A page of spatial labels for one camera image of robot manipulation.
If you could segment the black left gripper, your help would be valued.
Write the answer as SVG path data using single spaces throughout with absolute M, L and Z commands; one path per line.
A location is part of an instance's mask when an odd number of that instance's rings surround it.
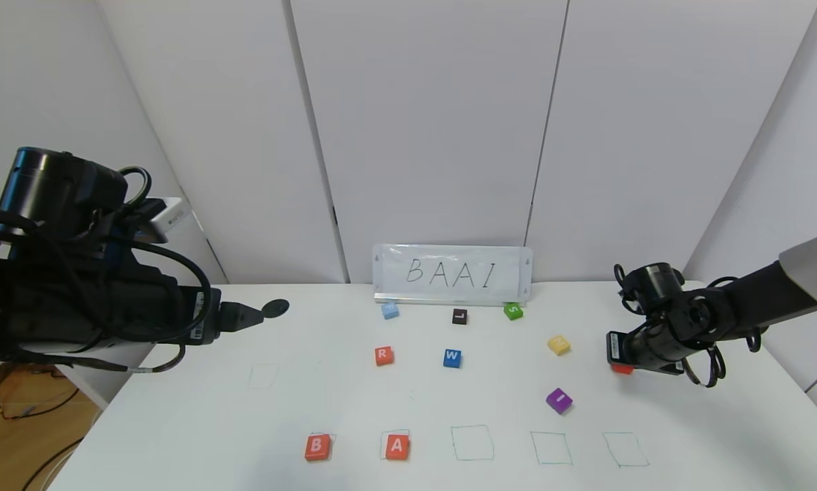
M 119 280 L 111 286 L 111 333 L 131 342 L 194 342 L 219 299 L 219 291 L 210 286 L 182 286 L 171 276 Z M 256 308 L 220 304 L 220 332 L 237 332 L 264 321 L 264 313 Z

